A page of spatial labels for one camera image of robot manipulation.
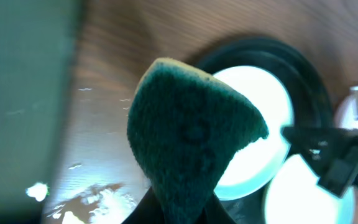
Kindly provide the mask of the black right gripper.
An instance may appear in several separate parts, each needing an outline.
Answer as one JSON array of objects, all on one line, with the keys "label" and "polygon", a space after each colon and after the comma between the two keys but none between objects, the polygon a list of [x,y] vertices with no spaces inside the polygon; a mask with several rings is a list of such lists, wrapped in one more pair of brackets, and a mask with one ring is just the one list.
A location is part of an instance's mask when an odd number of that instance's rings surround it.
[{"label": "black right gripper", "polygon": [[358,129],[285,126],[282,136],[315,174],[318,185],[336,197],[358,186]]}]

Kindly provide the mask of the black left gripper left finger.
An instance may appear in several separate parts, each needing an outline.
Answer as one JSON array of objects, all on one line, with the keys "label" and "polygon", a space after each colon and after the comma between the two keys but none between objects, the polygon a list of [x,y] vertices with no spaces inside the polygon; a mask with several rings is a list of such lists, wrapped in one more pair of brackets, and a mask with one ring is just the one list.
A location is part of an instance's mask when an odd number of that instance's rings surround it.
[{"label": "black left gripper left finger", "polygon": [[163,224],[163,211],[152,187],[122,224]]}]

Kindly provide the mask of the green and yellow sponge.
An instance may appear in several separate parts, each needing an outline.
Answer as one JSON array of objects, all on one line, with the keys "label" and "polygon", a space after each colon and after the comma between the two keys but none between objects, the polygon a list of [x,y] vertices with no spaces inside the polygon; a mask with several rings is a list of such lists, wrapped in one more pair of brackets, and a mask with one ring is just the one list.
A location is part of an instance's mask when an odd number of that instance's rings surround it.
[{"label": "green and yellow sponge", "polygon": [[147,69],[127,120],[130,148],[164,223],[202,223],[236,152],[268,135],[262,114],[244,95],[172,58],[158,58]]}]

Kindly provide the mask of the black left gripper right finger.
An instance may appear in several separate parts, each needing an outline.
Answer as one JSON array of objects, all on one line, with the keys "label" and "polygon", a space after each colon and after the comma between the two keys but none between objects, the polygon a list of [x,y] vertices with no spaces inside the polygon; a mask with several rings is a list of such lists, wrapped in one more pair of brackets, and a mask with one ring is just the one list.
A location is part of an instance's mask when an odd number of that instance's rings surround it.
[{"label": "black left gripper right finger", "polygon": [[215,194],[206,202],[202,213],[202,224],[236,224]]}]

